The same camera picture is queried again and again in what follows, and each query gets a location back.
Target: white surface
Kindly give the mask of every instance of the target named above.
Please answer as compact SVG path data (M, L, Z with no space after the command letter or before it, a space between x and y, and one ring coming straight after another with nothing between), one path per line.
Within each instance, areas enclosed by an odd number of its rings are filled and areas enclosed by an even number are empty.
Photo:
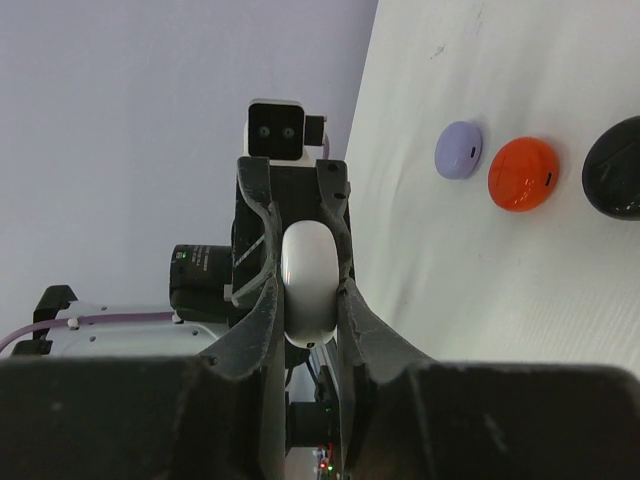
M640 373L640 222L584 197L598 136L640 113L640 2L380 0L347 163L358 285L438 359L603 362ZM454 120L478 121L481 165L435 170ZM561 171L537 210L487 190L507 141L549 140Z
M52 284L110 306L168 302L174 245L229 242L253 98L328 115L344 158L375 9L0 2L0 336Z
M324 345L335 334L340 283L338 251L331 230L311 220L289 226L282 237L281 271L286 337L299 348Z

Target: purple cable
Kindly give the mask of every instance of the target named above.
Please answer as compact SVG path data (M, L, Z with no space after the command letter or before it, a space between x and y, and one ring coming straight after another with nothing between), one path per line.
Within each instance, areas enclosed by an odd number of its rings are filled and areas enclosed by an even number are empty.
M329 160L329 135L324 134L324 140L322 141L322 159Z
M114 313L111 315L90 315L87 317L78 317L78 325L101 325L109 323L129 323L129 322L149 322L149 321L167 321L171 320L173 312L158 313ZM67 327L68 318L58 318L55 320L45 320L43 322L27 325L10 333L0 341L0 353L7 348L12 342L29 333L37 332L47 328Z

